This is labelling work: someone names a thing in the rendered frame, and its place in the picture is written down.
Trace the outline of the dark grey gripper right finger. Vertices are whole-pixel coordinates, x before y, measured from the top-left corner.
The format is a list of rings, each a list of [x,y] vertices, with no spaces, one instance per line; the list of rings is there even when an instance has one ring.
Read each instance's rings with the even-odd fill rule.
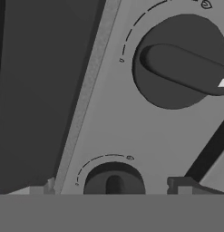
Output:
[[[200,185],[190,177],[168,177],[168,195],[224,195],[223,191]]]

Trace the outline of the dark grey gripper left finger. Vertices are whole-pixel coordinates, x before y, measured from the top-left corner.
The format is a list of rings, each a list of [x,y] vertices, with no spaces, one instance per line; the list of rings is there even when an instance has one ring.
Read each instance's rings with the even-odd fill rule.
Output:
[[[54,195],[55,178],[50,178],[43,186],[29,186],[9,192],[9,195]]]

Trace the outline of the dark grey stove knob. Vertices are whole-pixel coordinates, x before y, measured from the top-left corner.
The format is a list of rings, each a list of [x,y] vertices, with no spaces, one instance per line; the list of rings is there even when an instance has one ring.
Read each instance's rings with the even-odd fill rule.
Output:
[[[118,162],[105,162],[93,168],[87,175],[84,194],[129,195],[145,194],[141,173],[133,166]]]
[[[169,17],[142,37],[131,72],[141,95],[163,109],[224,96],[224,35],[196,14]]]

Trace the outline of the grey stove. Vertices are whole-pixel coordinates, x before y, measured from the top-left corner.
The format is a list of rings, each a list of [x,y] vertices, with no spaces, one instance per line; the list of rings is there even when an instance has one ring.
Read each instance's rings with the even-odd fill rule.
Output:
[[[0,0],[0,195],[55,178],[82,195],[105,162],[136,168],[145,194],[167,194],[224,120],[224,96],[179,110],[148,102],[131,72],[142,37],[199,15],[224,35],[224,0]],[[224,151],[200,185],[224,192]]]

